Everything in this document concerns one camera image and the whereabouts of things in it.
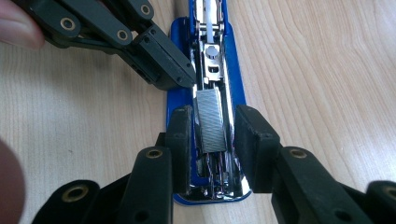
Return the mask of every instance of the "wooden table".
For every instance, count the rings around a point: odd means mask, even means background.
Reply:
[[[187,0],[151,1],[169,31]],[[247,103],[284,146],[311,150],[339,181],[396,181],[396,1],[228,1]],[[132,170],[164,131],[165,92],[118,56],[0,44],[0,136],[27,182],[21,223],[75,179]],[[185,207],[174,223],[276,223],[269,195]]]

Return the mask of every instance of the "stapler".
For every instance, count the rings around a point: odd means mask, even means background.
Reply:
[[[226,0],[190,0],[190,17],[172,24],[177,47],[146,0],[15,1],[55,46],[117,53],[168,91],[166,133],[139,152],[130,174],[103,188],[61,186],[33,223],[172,223],[173,198],[225,203],[250,192],[272,193],[280,223],[395,223],[395,182],[372,182],[366,193],[337,182],[308,150],[283,147],[246,105]]]
[[[175,195],[186,205],[245,199],[248,182],[235,154],[234,115],[245,94],[225,0],[190,0],[190,16],[176,19],[172,41],[191,60],[196,84],[167,93],[167,123],[172,111],[190,105],[190,183]]]

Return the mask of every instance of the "screw hole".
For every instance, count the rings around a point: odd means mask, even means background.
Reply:
[[[149,14],[149,6],[148,5],[142,5],[140,10],[143,12],[143,14],[148,15]]]
[[[391,199],[396,201],[396,188],[392,186],[385,186],[384,191]]]
[[[119,30],[119,31],[117,32],[117,37],[118,37],[120,40],[126,40],[126,39],[128,39],[128,34],[127,34],[124,30]]]
[[[352,221],[352,217],[350,216],[350,214],[348,214],[347,212],[343,211],[343,210],[335,210],[334,214],[336,217],[338,217],[338,219],[346,221],[346,222],[350,222]]]
[[[75,185],[67,189],[62,195],[62,201],[65,203],[73,203],[83,199],[88,194],[88,187],[86,185]]]
[[[61,26],[66,31],[73,31],[74,29],[76,29],[76,24],[74,23],[74,21],[67,17],[61,19]]]
[[[144,222],[149,219],[149,213],[147,211],[139,211],[134,216],[136,222]]]
[[[303,159],[303,158],[306,157],[306,153],[305,152],[303,152],[300,149],[296,149],[296,148],[292,149],[290,151],[290,154],[291,154],[291,156],[293,156],[295,158],[298,158],[298,159]]]
[[[162,154],[163,154],[162,151],[160,151],[158,149],[152,149],[148,153],[146,153],[146,157],[148,157],[150,159],[156,159],[156,158],[161,157]]]

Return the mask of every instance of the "blue stapler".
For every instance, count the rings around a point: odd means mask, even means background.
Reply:
[[[233,145],[235,107],[246,100],[226,6],[225,0],[190,0],[190,17],[171,27],[197,80],[167,93],[167,125],[176,108],[192,108],[190,183],[174,195],[185,205],[236,202],[250,194]]]

